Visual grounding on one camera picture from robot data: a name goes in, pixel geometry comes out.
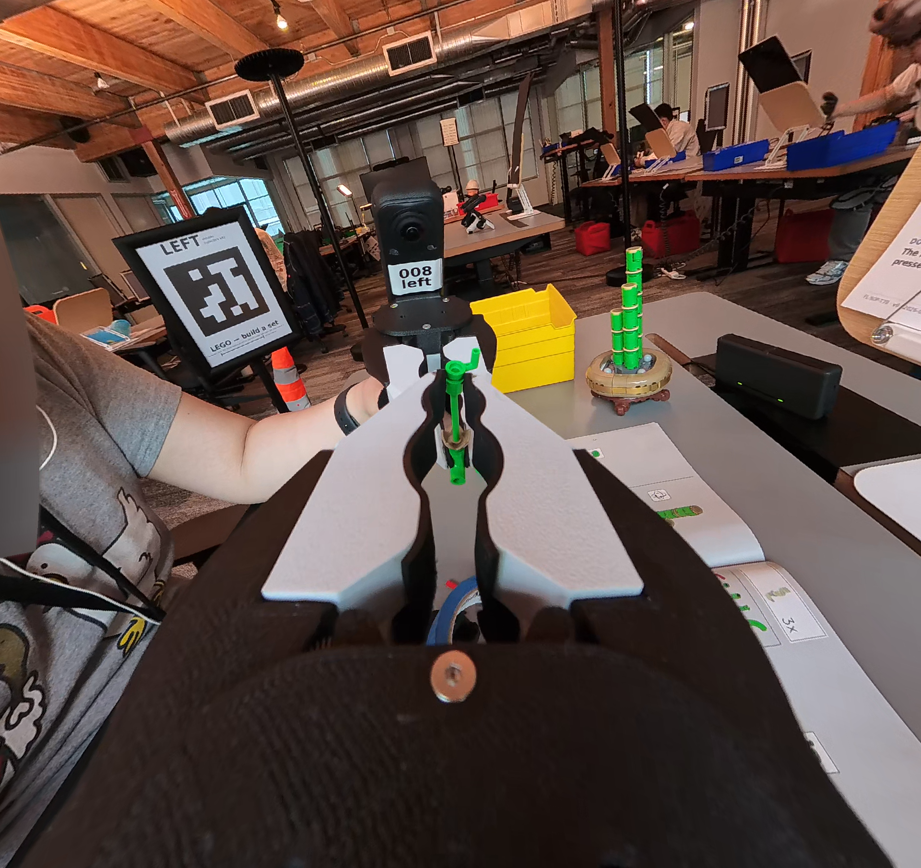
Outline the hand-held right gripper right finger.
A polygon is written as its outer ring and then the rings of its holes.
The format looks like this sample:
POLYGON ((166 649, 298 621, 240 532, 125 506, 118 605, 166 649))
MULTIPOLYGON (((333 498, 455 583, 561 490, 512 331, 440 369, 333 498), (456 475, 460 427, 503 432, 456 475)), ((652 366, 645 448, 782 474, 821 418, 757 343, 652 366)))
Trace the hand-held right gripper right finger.
POLYGON ((639 596, 629 554, 583 470, 583 455, 495 389, 466 380, 472 465, 485 482, 474 559, 489 642, 515 642, 545 608, 639 596))

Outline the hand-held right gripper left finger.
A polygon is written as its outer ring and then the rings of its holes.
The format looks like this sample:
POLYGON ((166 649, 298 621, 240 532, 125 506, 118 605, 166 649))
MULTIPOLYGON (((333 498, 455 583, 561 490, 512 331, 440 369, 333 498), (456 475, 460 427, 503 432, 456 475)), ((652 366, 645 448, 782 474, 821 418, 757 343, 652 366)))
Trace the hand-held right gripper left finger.
POLYGON ((362 609, 422 644, 437 587, 426 475, 437 463, 441 375, 428 374, 340 441, 261 588, 272 601, 362 609))

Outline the green lego stud with handle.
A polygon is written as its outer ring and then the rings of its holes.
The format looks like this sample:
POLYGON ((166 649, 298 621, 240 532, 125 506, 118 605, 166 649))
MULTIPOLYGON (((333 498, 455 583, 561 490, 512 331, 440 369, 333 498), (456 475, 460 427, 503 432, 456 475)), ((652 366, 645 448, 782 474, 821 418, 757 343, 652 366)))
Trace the green lego stud with handle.
POLYGON ((473 372, 479 366, 481 351, 479 348, 473 348, 468 362, 460 360, 450 360, 445 365, 445 388, 446 394, 450 398, 459 396, 464 387, 464 379, 468 373, 473 372))

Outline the green lego stem assembly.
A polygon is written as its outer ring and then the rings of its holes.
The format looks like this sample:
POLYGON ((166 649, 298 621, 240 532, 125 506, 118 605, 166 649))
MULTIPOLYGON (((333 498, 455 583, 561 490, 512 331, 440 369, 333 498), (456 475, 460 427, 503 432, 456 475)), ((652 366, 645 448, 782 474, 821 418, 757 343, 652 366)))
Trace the green lego stem assembly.
POLYGON ((447 394, 446 405, 441 422, 442 452, 449 471, 450 483, 462 486, 466 483, 472 431, 463 416, 462 396, 447 394))

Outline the person's left forearm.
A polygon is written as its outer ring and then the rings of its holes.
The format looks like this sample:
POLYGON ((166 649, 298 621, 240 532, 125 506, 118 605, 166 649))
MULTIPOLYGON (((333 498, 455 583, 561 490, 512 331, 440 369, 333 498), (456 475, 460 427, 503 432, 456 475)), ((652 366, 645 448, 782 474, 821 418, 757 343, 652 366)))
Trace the person's left forearm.
POLYGON ((148 477, 231 504, 260 504, 343 437, 332 400, 256 422, 182 394, 148 477))

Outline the lego bamboo pot model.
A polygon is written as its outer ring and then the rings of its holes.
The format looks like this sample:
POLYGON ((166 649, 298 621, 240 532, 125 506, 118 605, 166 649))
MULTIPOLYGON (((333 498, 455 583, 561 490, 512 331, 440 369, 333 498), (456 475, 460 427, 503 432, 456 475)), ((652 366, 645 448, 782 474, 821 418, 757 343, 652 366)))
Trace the lego bamboo pot model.
POLYGON ((620 304, 610 311, 611 347, 594 358, 586 381, 594 397, 614 405, 619 416, 634 403, 667 401, 673 362, 660 350, 643 342, 643 251, 626 249, 626 282, 620 288, 620 304))

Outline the black pole stand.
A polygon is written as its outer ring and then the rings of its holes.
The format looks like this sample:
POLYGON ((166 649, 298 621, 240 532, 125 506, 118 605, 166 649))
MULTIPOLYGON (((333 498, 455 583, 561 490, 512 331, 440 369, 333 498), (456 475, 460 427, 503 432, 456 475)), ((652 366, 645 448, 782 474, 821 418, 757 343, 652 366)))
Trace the black pole stand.
POLYGON ((345 263, 326 197, 320 188, 315 169, 308 156, 305 142, 298 131, 298 127, 295 123, 295 116, 288 102, 283 85, 284 79, 297 74, 303 68, 304 61, 305 58, 303 54, 298 50, 285 47, 271 47, 257 50, 241 58, 235 64, 235 73, 238 78, 248 82, 269 82, 272 85, 283 119, 295 143, 297 154, 302 162, 308 183, 310 184, 313 196, 318 204, 322 224, 328 233, 329 241, 331 242, 333 252, 342 272, 342 277, 351 297, 354 311, 358 316, 362 328, 367 329, 369 323, 345 263))
POLYGON ((633 245, 629 166, 632 160, 626 106, 624 0, 597 6, 599 66, 602 88, 602 125, 616 135, 620 158, 619 212, 625 247, 633 245))

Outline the orange traffic cone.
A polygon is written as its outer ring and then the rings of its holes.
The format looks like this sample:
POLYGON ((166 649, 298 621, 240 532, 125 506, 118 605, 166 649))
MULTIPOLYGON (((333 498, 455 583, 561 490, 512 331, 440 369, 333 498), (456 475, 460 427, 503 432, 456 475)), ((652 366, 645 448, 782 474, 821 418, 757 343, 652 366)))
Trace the orange traffic cone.
POLYGON ((309 408, 310 399, 289 349, 282 347, 275 350, 271 359, 272 379, 286 408, 291 412, 309 408))

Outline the blue masking tape roll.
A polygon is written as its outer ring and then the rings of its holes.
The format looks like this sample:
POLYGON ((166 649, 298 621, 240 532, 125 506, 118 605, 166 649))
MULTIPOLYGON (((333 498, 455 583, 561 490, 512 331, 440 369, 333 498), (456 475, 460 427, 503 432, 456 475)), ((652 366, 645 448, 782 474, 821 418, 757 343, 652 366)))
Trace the blue masking tape roll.
POLYGON ((481 597, 476 576, 471 576, 459 582, 449 592, 445 602, 437 611, 425 644, 427 646, 453 644, 454 632, 462 614, 467 609, 480 604, 481 597))

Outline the black framed marker sign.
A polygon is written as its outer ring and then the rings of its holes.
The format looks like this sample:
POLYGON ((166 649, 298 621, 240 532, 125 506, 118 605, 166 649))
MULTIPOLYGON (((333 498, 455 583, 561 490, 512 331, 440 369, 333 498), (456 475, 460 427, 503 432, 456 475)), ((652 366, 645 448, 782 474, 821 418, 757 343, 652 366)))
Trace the black framed marker sign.
POLYGON ((165 322, 184 392, 237 407, 241 368, 262 380, 274 406, 288 406, 264 359, 302 339, 293 305, 242 207, 112 240, 165 322))

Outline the black rectangular device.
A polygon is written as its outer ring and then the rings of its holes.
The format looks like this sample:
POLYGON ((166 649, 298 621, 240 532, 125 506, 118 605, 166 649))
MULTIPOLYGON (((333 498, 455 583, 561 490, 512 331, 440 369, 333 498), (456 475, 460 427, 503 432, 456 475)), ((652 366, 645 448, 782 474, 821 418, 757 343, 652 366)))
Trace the black rectangular device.
POLYGON ((744 393, 809 421, 827 417, 843 376, 839 364, 791 352, 736 334, 718 338, 718 384, 744 393))

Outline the white stand base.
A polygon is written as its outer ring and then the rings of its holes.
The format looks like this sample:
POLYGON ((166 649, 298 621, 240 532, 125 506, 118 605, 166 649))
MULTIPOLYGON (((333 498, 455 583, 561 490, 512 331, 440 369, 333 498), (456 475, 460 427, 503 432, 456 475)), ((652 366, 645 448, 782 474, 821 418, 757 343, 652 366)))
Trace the white stand base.
POLYGON ((854 484, 865 501, 920 540, 920 457, 866 466, 855 473, 854 484))

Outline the wooden instruction board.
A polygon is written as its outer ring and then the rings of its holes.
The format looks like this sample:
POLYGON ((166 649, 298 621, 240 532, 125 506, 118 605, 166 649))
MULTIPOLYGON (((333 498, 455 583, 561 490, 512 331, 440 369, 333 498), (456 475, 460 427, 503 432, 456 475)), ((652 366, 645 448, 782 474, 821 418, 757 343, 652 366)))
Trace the wooden instruction board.
POLYGON ((845 331, 858 342, 919 365, 920 332, 918 340, 915 338, 906 340, 899 337, 895 343, 889 343, 887 342, 890 336, 888 327, 876 330, 878 319, 844 307, 846 296, 852 292, 879 259, 916 207, 920 208, 920 152, 916 152, 910 160, 890 197, 881 208, 878 218, 869 228, 857 253, 852 257, 846 274, 840 282, 836 310, 845 331))

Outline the tablet on wooden stand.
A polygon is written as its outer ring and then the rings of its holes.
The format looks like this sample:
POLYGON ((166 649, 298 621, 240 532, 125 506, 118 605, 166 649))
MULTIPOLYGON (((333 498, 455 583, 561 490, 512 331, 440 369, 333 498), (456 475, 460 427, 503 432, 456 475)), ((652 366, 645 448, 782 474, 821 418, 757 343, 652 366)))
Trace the tablet on wooden stand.
POLYGON ((761 109, 778 132, 824 124, 825 116, 778 37, 743 50, 739 62, 754 83, 761 109))

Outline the printed instruction sheet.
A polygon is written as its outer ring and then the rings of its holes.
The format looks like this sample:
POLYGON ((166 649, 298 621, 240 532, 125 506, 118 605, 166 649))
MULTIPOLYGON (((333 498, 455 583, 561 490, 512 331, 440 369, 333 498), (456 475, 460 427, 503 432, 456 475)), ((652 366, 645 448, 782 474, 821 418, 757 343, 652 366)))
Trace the printed instruction sheet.
POLYGON ((844 307, 879 320, 890 329, 889 343, 919 339, 920 208, 844 300, 844 307))

